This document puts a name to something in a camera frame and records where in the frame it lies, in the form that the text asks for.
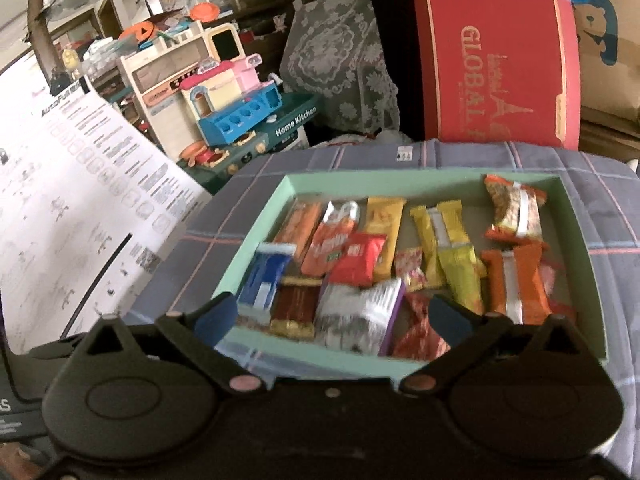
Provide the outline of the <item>red square snack packet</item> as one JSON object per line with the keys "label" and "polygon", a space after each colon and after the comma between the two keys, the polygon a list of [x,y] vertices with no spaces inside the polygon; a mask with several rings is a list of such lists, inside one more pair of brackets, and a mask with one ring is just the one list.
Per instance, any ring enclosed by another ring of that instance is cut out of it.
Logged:
{"label": "red square snack packet", "polygon": [[431,362],[450,350],[450,345],[434,330],[430,322],[428,304],[432,297],[420,292],[407,292],[405,302],[410,313],[409,328],[394,345],[395,359]]}

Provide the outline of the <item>orange silver snack packet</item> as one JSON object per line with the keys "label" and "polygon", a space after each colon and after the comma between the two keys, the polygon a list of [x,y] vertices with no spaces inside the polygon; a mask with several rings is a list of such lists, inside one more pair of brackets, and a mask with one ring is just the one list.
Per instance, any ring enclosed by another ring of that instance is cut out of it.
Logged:
{"label": "orange silver snack packet", "polygon": [[482,252],[490,312],[505,315],[514,324],[521,325],[541,325],[548,318],[551,309],[540,275],[543,252],[540,243]]}

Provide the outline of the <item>blue white snack packet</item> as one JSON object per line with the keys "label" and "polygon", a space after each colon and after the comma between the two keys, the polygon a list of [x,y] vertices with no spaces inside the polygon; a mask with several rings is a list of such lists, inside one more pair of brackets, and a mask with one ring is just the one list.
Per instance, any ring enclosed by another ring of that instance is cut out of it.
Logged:
{"label": "blue white snack packet", "polygon": [[259,244],[238,295],[239,315],[267,326],[280,279],[296,253],[295,244]]}

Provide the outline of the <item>yellow silver snack packet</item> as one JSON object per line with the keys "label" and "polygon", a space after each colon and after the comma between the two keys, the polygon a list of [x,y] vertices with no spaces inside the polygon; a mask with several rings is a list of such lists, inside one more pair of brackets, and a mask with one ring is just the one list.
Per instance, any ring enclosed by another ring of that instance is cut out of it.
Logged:
{"label": "yellow silver snack packet", "polygon": [[410,210],[423,250],[423,272],[428,288],[448,285],[438,260],[440,248],[472,245],[462,221],[462,209],[460,200],[445,200],[435,207],[420,205]]}

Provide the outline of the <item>pink clear snack packet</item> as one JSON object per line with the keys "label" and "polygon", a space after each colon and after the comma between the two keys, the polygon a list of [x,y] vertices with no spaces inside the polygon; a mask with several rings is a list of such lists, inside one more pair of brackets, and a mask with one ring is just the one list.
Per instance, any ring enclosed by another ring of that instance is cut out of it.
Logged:
{"label": "pink clear snack packet", "polygon": [[394,258],[395,274],[405,284],[407,292],[417,292],[427,285],[422,270],[423,252],[421,247],[401,249]]}

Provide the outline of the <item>dark brown gold snack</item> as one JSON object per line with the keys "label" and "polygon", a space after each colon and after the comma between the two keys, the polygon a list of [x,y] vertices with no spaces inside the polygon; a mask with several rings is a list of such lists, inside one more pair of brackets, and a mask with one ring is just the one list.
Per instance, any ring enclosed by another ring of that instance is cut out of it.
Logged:
{"label": "dark brown gold snack", "polygon": [[321,292],[321,278],[281,278],[270,311],[270,333],[296,340],[313,340]]}

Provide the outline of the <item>silver purple snack packet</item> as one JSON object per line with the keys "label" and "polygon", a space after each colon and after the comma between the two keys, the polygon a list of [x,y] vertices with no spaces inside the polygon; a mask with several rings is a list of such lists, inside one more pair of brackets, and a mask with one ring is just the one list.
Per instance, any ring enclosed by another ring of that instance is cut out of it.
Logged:
{"label": "silver purple snack packet", "polygon": [[404,293],[401,278],[369,288],[327,284],[314,318],[314,342],[332,350],[385,356]]}

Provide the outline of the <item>red crinkled snack packet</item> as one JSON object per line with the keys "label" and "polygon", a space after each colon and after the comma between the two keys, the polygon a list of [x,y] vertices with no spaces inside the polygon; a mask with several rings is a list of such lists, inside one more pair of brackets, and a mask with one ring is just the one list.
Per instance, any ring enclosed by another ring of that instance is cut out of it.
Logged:
{"label": "red crinkled snack packet", "polygon": [[543,258],[539,265],[539,273],[551,313],[562,315],[573,325],[577,325],[578,312],[574,300],[570,296],[566,272],[562,263]]}

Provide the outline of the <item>small red snack packet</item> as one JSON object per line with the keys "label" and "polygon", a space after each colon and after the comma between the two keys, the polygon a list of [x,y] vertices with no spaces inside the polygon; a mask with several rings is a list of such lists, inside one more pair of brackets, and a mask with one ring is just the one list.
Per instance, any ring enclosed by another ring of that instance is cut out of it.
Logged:
{"label": "small red snack packet", "polygon": [[370,287],[385,242],[385,234],[352,233],[329,274],[329,283]]}

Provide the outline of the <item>orange striped chips packet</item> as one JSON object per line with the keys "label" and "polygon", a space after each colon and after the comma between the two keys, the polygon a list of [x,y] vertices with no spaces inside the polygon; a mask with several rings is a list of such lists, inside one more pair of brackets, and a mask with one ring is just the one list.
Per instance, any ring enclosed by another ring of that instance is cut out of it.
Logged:
{"label": "orange striped chips packet", "polygon": [[544,242],[540,208],[547,203],[546,192],[496,174],[484,177],[484,185],[495,207],[487,238],[515,245]]}

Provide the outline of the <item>green cardboard tray box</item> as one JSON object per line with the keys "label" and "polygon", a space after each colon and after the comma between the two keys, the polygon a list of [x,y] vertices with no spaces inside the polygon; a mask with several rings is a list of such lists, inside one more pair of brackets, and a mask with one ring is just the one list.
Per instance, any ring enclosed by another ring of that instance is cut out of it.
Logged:
{"label": "green cardboard tray box", "polygon": [[[370,196],[403,197],[409,207],[433,207],[444,200],[461,200],[463,223],[477,250],[489,249],[484,237],[491,225],[492,203],[484,185],[485,170],[358,170],[318,174],[288,174],[269,193],[265,205],[255,207],[250,230],[217,286],[218,292],[238,292],[252,262],[255,249],[276,234],[296,200],[318,198],[343,203],[364,204]],[[600,290],[580,229],[577,208],[557,174],[508,172],[506,179],[541,188],[548,202],[541,211],[544,241],[551,260],[565,268],[575,308],[577,327],[592,353],[608,362],[608,338],[602,312]],[[238,361],[250,372],[273,382],[274,378],[341,379],[389,377],[399,380],[421,367],[419,361],[332,350],[313,342],[298,342],[255,330],[249,322],[239,322],[218,344],[218,350]]]}

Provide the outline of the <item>golden brown snack bar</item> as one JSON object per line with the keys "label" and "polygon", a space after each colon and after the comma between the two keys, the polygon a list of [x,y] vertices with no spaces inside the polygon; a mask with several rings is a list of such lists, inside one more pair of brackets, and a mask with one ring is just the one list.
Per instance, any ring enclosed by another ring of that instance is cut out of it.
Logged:
{"label": "golden brown snack bar", "polygon": [[403,197],[370,196],[367,200],[367,234],[384,235],[385,243],[373,269],[373,281],[388,280],[392,274],[394,255],[400,230],[402,212],[407,200]]}

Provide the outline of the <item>orange clear snack bar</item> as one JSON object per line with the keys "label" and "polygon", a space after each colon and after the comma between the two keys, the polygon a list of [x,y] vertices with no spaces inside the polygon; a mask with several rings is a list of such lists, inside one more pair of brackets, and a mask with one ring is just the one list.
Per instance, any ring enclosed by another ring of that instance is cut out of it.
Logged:
{"label": "orange clear snack bar", "polygon": [[296,200],[276,236],[273,237],[273,243],[294,245],[293,259],[301,263],[322,212],[322,202]]}

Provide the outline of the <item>orange white snack bar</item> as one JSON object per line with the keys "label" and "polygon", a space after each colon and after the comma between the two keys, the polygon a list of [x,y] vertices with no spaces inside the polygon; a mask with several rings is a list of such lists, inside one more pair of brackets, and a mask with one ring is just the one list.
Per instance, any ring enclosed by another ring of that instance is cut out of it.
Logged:
{"label": "orange white snack bar", "polygon": [[358,226],[360,207],[353,200],[336,206],[326,205],[326,211],[314,231],[300,270],[306,276],[323,278],[341,257],[343,246]]}

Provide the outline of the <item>yellow green snack bar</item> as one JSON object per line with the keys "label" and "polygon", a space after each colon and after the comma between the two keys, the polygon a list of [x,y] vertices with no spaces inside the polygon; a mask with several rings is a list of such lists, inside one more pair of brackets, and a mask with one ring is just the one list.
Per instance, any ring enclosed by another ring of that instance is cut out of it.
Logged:
{"label": "yellow green snack bar", "polygon": [[484,314],[482,278],[475,248],[471,244],[440,248],[438,260],[454,300],[478,315]]}

